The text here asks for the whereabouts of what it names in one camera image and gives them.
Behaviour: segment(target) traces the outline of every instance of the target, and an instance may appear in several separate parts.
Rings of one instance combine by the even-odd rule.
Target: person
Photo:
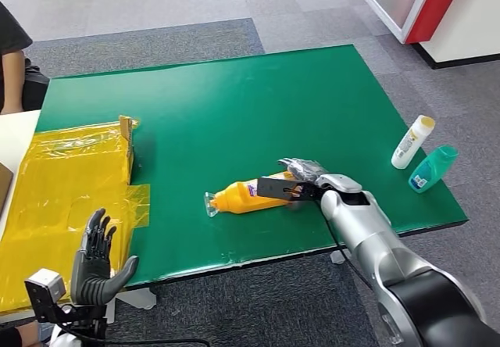
[[[26,58],[33,43],[8,9],[0,2],[0,114],[42,107],[49,79]]]
[[[40,347],[52,334],[54,325],[36,321],[0,330],[0,345],[8,347]]]

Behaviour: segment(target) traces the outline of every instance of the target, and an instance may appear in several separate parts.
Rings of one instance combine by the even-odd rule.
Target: green plastic bottle
[[[418,193],[427,191],[441,179],[457,156],[458,150],[452,146],[443,145],[436,148],[417,166],[410,177],[408,184]]]

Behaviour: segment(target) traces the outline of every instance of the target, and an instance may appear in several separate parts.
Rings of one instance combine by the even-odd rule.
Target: yellow tape
[[[83,228],[101,207],[118,227],[112,273],[124,263],[132,229],[147,226],[149,216],[149,186],[128,185],[131,127],[130,118],[121,117],[35,134],[20,164],[0,241],[0,312],[29,306],[24,280],[42,267],[60,273],[69,289]]]

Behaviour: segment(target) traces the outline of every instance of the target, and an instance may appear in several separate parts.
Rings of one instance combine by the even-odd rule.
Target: white bottle
[[[397,145],[391,160],[392,165],[396,169],[406,169],[435,124],[432,118],[419,115]]]

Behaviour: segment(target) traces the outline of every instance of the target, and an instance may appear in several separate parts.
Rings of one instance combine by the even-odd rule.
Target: yellow plastic bottle
[[[293,175],[288,171],[275,173],[271,176],[279,179],[293,179]],[[241,214],[255,210],[274,208],[287,203],[288,201],[286,200],[257,196],[257,179],[236,181],[215,195],[209,192],[205,192],[204,194],[204,205],[207,208],[208,216],[214,216],[219,212]]]

